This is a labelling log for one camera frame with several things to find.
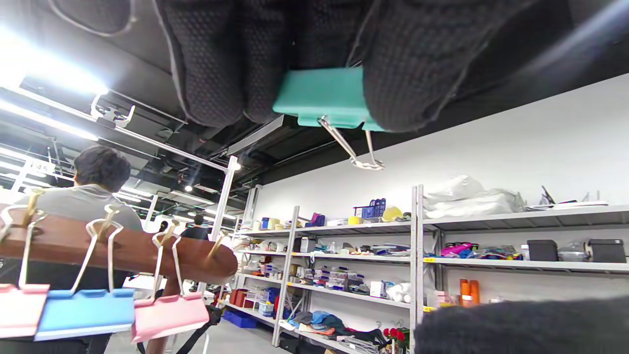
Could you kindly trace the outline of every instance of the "white wall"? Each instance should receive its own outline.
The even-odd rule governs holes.
[[[587,192],[613,205],[629,204],[629,75],[593,84],[530,105],[482,118],[376,152],[384,171],[366,171],[348,161],[265,185],[260,191],[255,219],[290,220],[295,205],[301,216],[313,212],[329,219],[352,215],[354,206],[387,198],[387,206],[409,211],[411,187],[430,189],[448,178],[468,174],[485,188],[506,188],[537,203],[541,185],[556,200],[581,199]],[[622,237],[622,232],[596,236]],[[560,246],[574,236],[561,232],[465,236],[481,246],[514,244],[522,240],[556,239]],[[448,241],[460,241],[452,236]],[[352,268],[369,272],[360,263]],[[408,277],[408,268],[383,266],[388,273],[371,277]],[[629,281],[618,277],[580,277],[449,270],[448,284],[458,293],[460,278],[481,282],[481,297],[505,299],[571,299],[629,295]],[[346,325],[373,329],[375,321],[391,327],[399,309],[314,294],[311,309],[338,315]]]

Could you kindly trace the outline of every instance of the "orange bottle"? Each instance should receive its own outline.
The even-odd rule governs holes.
[[[470,295],[472,296],[472,301],[474,305],[478,305],[481,303],[481,288],[478,280],[470,281]]]

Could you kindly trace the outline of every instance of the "wooden bar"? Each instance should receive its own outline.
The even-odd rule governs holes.
[[[7,205],[0,204],[0,211]],[[25,216],[25,210],[12,210],[16,223]],[[48,215],[38,224],[31,245],[29,259],[51,263],[79,265],[85,258],[90,237],[85,229],[87,222]],[[110,226],[106,235],[115,228]],[[114,268],[134,272],[153,273],[157,261],[157,248],[152,236],[142,231],[123,229],[114,239]],[[22,258],[26,229],[14,227],[2,243],[0,257]],[[164,256],[160,274],[175,278],[175,265],[172,257],[174,237],[164,242]],[[214,242],[195,239],[182,239],[177,244],[181,275],[183,279],[197,282],[223,284],[238,270],[238,262],[233,252],[220,246],[212,259],[208,258]],[[107,268],[107,244],[98,242],[89,266]]]

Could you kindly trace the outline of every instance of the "binder clip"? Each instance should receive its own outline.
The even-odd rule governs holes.
[[[48,292],[48,300],[43,310],[39,330],[35,334],[35,341],[115,333],[126,331],[133,324],[135,318],[133,293],[135,290],[132,288],[114,289],[113,284],[114,237],[122,231],[123,226],[111,221],[113,214],[117,213],[118,210],[112,209],[110,205],[105,206],[105,210],[108,212],[107,219],[97,219],[86,225],[91,242],[72,289]],[[95,225],[101,222],[103,223],[101,229],[97,231]],[[96,247],[98,235],[104,232],[110,224],[114,225],[116,230],[112,232],[107,241],[109,289],[80,290],[77,292],[89,258]]]
[[[203,292],[185,294],[183,291],[179,255],[177,254],[177,243],[181,241],[181,237],[172,235],[177,225],[178,222],[174,222],[167,232],[160,232],[153,236],[153,243],[157,247],[153,294],[147,300],[135,301],[135,323],[131,328],[132,343],[190,331],[202,327],[209,321],[209,314],[203,302]],[[157,238],[161,235],[165,236],[160,242]],[[164,241],[171,235],[177,238],[172,245],[172,257],[175,261],[175,272],[181,292],[179,295],[165,296],[155,300],[157,279],[164,253]]]
[[[0,243],[9,233],[11,226],[14,225],[9,211],[23,207],[25,205],[15,205],[3,210],[1,215],[5,230],[0,234]],[[34,215],[31,215],[31,217],[33,216],[36,219],[28,224],[18,287],[16,288],[13,284],[0,284],[0,338],[35,335],[42,316],[43,306],[46,303],[50,285],[26,284],[26,268],[33,232],[37,223],[42,221],[46,214],[41,210],[36,210]]]

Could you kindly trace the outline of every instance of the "teal binder clip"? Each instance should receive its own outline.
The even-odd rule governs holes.
[[[114,237],[122,231],[123,226],[111,221],[118,210],[114,210],[111,205],[107,205],[105,210],[108,212],[106,219],[97,219],[86,225],[91,242],[72,289],[48,292],[42,320],[35,334],[35,341],[115,333],[131,328],[135,320],[134,289],[114,289],[113,285]],[[103,223],[100,231],[95,228],[98,223]],[[105,233],[109,225],[116,227],[107,241],[109,289],[77,292],[81,277],[96,247],[99,234]]]
[[[352,165],[384,169],[376,160],[370,131],[384,131],[369,115],[362,91],[362,68],[315,69],[289,71],[273,110],[296,115],[305,127],[323,127],[350,155]],[[356,153],[337,128],[357,128],[363,124],[372,163],[358,161]]]

